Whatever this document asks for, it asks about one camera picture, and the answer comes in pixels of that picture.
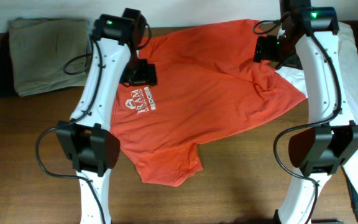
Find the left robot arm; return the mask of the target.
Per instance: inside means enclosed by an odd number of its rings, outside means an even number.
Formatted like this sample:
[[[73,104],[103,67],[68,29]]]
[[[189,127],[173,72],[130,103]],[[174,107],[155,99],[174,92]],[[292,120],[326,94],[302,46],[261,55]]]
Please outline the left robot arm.
[[[110,132],[119,85],[156,85],[155,65],[138,57],[148,29],[139,10],[121,17],[103,14],[92,33],[93,54],[86,84],[68,122],[59,122],[57,138],[80,183],[81,223],[111,223],[109,179],[121,145]]]

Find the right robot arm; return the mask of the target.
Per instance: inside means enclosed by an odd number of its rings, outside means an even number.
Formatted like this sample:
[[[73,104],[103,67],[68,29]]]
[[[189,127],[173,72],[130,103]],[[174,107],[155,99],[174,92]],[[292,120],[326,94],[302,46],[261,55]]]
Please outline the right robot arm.
[[[306,124],[288,129],[291,182],[272,221],[310,223],[324,185],[358,150],[358,123],[344,93],[335,9],[281,0],[280,14],[273,23],[277,35],[269,30],[257,34],[254,61],[281,67],[297,58],[305,75],[309,116]]]

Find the orange t-shirt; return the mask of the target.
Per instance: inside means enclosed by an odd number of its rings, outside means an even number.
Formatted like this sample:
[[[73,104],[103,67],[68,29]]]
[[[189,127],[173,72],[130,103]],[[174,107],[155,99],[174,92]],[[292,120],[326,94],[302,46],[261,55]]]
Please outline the orange t-shirt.
[[[255,21],[154,37],[139,53],[155,86],[120,86],[111,133],[141,181],[177,187],[202,170],[198,145],[261,126],[305,98],[268,63],[253,61]]]

